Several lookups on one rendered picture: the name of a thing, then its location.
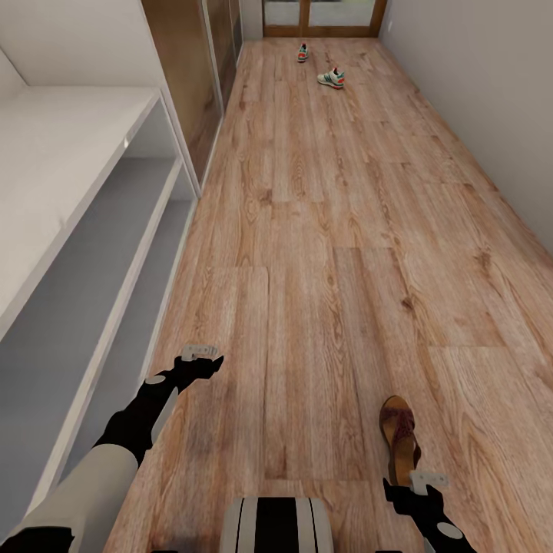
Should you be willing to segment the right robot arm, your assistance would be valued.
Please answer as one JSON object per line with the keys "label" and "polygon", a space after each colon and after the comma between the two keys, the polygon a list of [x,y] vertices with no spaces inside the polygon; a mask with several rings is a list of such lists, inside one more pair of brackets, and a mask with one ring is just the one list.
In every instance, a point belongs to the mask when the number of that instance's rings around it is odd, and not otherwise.
{"label": "right robot arm", "polygon": [[411,515],[424,538],[425,553],[477,553],[466,537],[443,515],[442,494],[431,485],[449,485],[444,472],[413,470],[412,485],[392,486],[382,478],[386,499],[397,514]]}

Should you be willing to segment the sandal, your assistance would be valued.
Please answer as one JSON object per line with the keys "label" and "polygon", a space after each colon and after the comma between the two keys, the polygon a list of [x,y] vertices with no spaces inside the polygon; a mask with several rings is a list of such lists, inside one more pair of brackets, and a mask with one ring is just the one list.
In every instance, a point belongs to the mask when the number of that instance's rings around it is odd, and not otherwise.
{"label": "sandal", "polygon": [[392,486],[412,485],[409,473],[416,470],[422,456],[413,429],[415,420],[407,401],[401,396],[389,397],[379,414],[379,427],[390,452],[388,464]]}

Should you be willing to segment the robot trunk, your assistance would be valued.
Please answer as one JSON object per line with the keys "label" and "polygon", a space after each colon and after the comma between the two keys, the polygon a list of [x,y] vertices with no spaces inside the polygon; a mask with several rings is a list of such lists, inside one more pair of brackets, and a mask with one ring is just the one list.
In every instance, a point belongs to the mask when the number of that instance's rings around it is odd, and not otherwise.
{"label": "robot trunk", "polygon": [[320,497],[234,497],[219,553],[334,553]]}

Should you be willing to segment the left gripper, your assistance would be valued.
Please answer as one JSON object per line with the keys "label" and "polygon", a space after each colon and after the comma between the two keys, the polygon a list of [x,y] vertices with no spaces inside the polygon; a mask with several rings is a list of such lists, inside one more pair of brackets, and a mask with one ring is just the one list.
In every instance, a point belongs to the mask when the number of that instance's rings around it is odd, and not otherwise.
{"label": "left gripper", "polygon": [[192,362],[183,361],[182,356],[174,359],[174,368],[182,368],[189,376],[189,385],[197,378],[209,379],[216,371],[219,371],[223,363],[224,356],[212,361],[212,359],[198,358]]}

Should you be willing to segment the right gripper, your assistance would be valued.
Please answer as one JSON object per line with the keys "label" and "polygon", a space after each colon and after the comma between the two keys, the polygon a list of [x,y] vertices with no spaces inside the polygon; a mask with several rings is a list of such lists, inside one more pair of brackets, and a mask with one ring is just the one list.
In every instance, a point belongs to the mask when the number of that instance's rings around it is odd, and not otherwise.
{"label": "right gripper", "polygon": [[437,509],[440,514],[443,514],[442,494],[437,489],[428,488],[428,495],[416,494],[406,486],[392,486],[387,482],[387,479],[382,478],[386,499],[388,502],[393,502],[393,507],[397,514],[411,515],[416,521],[416,516],[421,508],[430,506]]}

